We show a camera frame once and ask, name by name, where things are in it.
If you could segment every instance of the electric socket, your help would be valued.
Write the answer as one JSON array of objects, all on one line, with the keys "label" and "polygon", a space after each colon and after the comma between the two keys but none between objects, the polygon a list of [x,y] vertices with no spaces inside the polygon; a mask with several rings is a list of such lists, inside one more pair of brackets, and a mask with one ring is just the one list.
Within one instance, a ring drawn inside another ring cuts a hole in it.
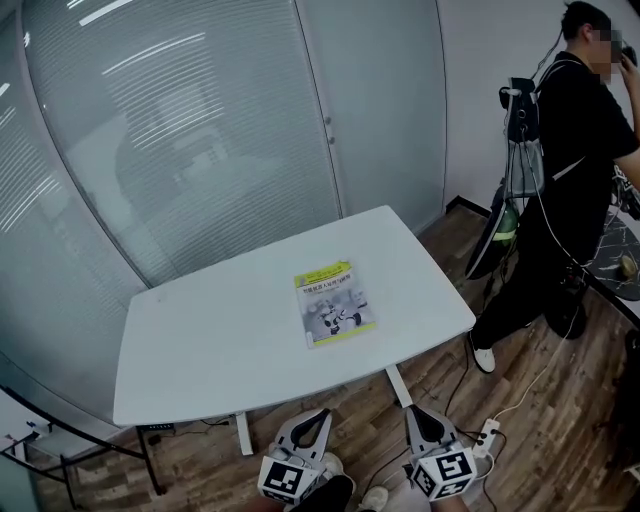
[{"label": "electric socket", "polygon": [[480,437],[478,437],[478,441],[473,447],[473,456],[477,459],[484,459],[489,450],[491,450],[491,446],[493,445],[493,441],[496,439],[497,430],[500,428],[500,423],[488,419],[484,422],[484,426],[482,427],[482,432],[480,432]]}]

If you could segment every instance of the wooden floor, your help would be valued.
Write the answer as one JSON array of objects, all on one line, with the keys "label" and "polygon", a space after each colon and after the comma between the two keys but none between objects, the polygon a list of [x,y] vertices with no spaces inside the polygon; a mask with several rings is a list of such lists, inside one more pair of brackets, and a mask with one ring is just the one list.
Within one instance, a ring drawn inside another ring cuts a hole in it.
[{"label": "wooden floor", "polygon": [[[476,312],[482,307],[484,281],[465,281],[463,271],[483,224],[482,218],[458,206],[421,239]],[[622,371],[623,337],[631,324],[593,291],[587,293],[585,307],[589,320],[580,339],[561,345],[544,319],[538,319],[496,347],[493,375],[472,368],[453,402],[450,418],[460,428],[479,430],[487,417],[517,402],[559,351],[556,363],[523,405],[500,418],[508,443],[487,485],[500,511],[616,511],[624,508],[635,491],[630,476],[607,469],[612,442],[605,430],[593,429],[611,412],[612,381]],[[463,343],[460,337],[401,365],[400,372],[418,405],[444,411],[464,370]],[[261,456],[280,425],[316,407],[334,410],[330,450],[343,459],[347,473],[362,490],[374,471],[406,447],[403,414],[394,399],[381,373],[302,401],[255,411],[249,420],[258,454],[248,458],[239,453],[233,426],[213,427],[202,435],[163,438],[150,448],[159,479],[168,488],[160,498],[153,494],[140,461],[117,454],[102,456],[74,471],[77,499],[88,510],[239,510],[256,494]],[[206,428],[193,423],[180,428],[178,434]],[[134,441],[128,434],[122,440],[136,447]],[[392,490],[386,510],[425,510],[420,491],[411,490],[398,472],[403,463],[405,457],[374,482],[386,480]],[[64,486],[39,481],[38,488],[45,510],[69,510]],[[481,494],[470,508],[492,510]]]}]

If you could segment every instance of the white sneaker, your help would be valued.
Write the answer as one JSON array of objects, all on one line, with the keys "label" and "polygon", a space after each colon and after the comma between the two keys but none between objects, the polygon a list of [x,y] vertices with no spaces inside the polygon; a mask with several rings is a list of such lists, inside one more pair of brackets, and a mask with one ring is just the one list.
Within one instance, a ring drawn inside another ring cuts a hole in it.
[{"label": "white sneaker", "polygon": [[338,475],[346,476],[349,480],[351,480],[351,483],[353,484],[353,491],[351,492],[351,494],[356,492],[355,480],[351,478],[349,475],[345,475],[344,465],[342,464],[342,461],[338,458],[337,455],[334,455],[333,453],[330,453],[330,452],[326,452],[322,457],[322,462],[324,463],[324,466],[325,466],[324,473],[322,473],[323,477],[325,477],[327,480],[331,480],[334,476],[338,476]]},{"label": "white sneaker", "polygon": [[387,505],[387,501],[389,501],[389,491],[379,485],[372,487],[363,496],[362,502],[358,505],[358,511],[374,510],[380,512]]},{"label": "white sneaker", "polygon": [[493,350],[476,349],[473,346],[471,333],[469,333],[467,339],[469,340],[469,345],[471,345],[471,349],[473,351],[473,359],[480,371],[483,373],[493,373],[493,370],[496,369],[496,359],[493,357]]}]

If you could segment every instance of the power strip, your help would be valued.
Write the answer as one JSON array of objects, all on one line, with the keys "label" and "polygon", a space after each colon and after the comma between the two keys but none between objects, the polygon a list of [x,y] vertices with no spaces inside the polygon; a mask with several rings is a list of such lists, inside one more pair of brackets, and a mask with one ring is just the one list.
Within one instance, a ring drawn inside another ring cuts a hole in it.
[{"label": "power strip", "polygon": [[140,428],[147,432],[153,432],[157,430],[175,430],[175,425],[173,423],[157,423],[155,425],[143,425]]},{"label": "power strip", "polygon": [[473,447],[474,457],[477,459],[484,459],[487,456],[491,449],[491,445],[493,445],[493,441],[496,439],[497,430],[499,428],[500,423],[496,420],[488,419],[484,422],[482,432],[480,432],[480,436],[478,437],[478,442]]}]

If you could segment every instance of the wall trim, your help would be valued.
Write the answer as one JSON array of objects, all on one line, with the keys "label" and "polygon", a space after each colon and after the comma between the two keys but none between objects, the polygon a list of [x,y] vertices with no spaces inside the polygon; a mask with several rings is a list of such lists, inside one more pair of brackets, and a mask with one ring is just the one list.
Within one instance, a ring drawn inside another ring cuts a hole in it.
[{"label": "wall trim", "polygon": [[478,215],[482,215],[483,217],[489,217],[491,214],[491,210],[485,208],[484,206],[480,206],[478,203],[474,203],[473,201],[469,201],[466,197],[456,196],[454,197],[445,208],[445,213],[449,213],[456,206],[464,206],[468,210],[477,213]]},{"label": "wall trim", "polygon": [[[456,196],[451,201],[449,201],[446,207],[446,213],[449,213],[458,205],[463,206],[468,210],[477,213],[478,215],[482,215],[485,218],[488,218],[489,214],[491,213],[491,210],[488,210],[485,207],[480,206],[479,204],[474,203],[473,201],[470,201],[466,197],[462,196]],[[624,302],[622,302],[615,293],[613,293],[611,290],[609,290],[609,288],[598,281],[593,276],[593,274],[591,274],[591,272],[587,272],[587,284],[600,295],[602,295],[605,299],[607,299],[613,307],[620,311],[620,313],[626,316],[637,329],[640,329],[640,317],[638,317],[638,315],[631,311],[631,309],[629,309],[629,307]]]}]

